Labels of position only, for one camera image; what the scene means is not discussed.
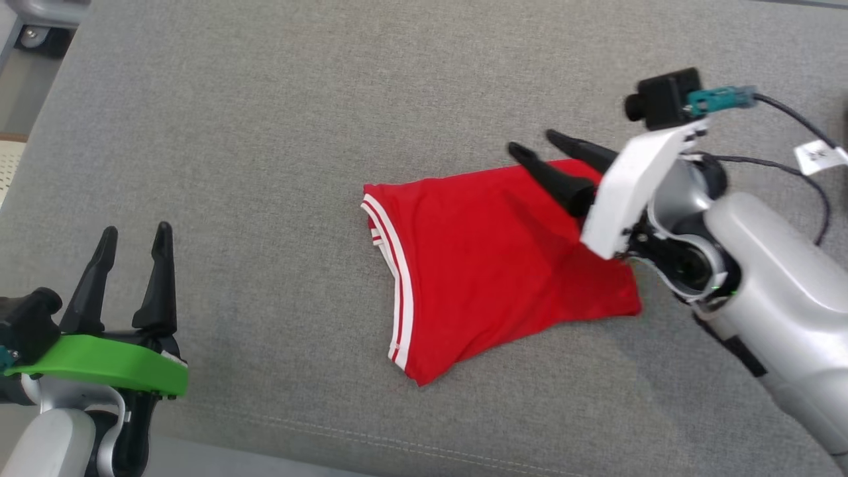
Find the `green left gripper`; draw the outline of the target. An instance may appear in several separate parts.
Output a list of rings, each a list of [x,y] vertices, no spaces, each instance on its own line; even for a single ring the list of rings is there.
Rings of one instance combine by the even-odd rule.
[[[63,333],[103,333],[101,320],[105,286],[114,266],[119,232],[106,227],[98,241],[61,320]],[[152,242],[152,271],[142,305],[134,313],[134,329],[154,336],[178,331],[176,276],[172,226],[161,221]],[[64,335],[29,365],[4,369],[16,374],[51,376],[64,380],[184,396],[189,383],[187,365],[175,357],[142,346],[90,335]]]

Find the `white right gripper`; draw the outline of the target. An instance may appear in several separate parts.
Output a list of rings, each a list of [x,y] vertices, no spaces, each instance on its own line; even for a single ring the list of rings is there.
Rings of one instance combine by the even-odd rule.
[[[628,140],[620,154],[557,130],[546,130],[546,139],[555,148],[603,174],[597,193],[590,179],[561,172],[522,144],[510,142],[509,155],[567,214],[588,214],[582,227],[582,244],[609,260],[626,250],[633,226],[667,173],[682,152],[696,142],[698,133],[707,129],[708,120],[703,119],[645,132]]]

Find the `red white basketball jersey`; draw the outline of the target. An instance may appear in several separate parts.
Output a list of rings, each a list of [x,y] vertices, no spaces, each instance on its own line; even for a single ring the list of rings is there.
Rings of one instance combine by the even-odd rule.
[[[420,387],[557,324],[642,311],[630,267],[588,250],[520,166],[364,184],[361,207],[394,278],[388,358]]]

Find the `beige plastic basket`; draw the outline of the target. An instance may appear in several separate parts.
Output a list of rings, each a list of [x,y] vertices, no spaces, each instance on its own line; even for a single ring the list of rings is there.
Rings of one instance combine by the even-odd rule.
[[[0,133],[0,207],[6,199],[28,139],[23,134]]]

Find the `grey fabric sofa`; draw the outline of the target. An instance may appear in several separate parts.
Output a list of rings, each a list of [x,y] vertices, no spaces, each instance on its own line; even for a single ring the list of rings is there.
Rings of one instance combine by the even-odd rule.
[[[387,357],[394,282],[366,182],[554,159],[641,132],[637,81],[697,67],[848,146],[848,9],[752,0],[97,0],[0,207],[0,295],[69,301],[119,229],[126,329],[174,228],[187,396],[148,473],[842,477],[651,270],[637,318],[558,326],[420,388]]]

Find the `grey wheeled cart base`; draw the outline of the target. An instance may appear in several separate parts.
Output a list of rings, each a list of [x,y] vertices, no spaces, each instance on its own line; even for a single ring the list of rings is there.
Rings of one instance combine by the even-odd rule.
[[[0,13],[12,13],[10,39],[15,49],[45,58],[63,58],[92,0],[0,0]]]

